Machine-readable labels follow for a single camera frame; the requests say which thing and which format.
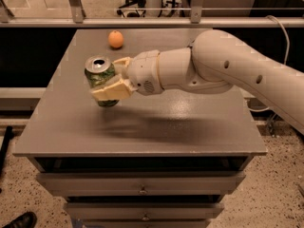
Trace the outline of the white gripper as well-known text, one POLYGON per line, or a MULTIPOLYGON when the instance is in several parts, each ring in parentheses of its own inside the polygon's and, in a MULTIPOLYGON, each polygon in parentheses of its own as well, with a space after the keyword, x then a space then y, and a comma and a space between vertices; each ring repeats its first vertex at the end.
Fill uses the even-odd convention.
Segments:
POLYGON ((132 60, 130 57, 115 60, 113 65, 118 75, 104 85, 93 87, 90 90, 92 97, 97 101, 122 100, 130 97, 135 87, 145 96, 161 94, 163 88, 158 73, 159 56, 158 50, 151 50, 138 54, 132 60))

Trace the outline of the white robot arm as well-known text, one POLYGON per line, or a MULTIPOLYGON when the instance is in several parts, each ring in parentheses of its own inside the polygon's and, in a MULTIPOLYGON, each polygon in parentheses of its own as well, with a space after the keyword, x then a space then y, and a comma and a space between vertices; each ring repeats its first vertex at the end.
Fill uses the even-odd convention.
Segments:
POLYGON ((304 73, 262 55, 225 31, 208 29, 189 47, 105 61, 98 70, 109 67, 115 75, 90 90, 97 101, 168 89, 217 94, 238 86, 304 133, 304 73))

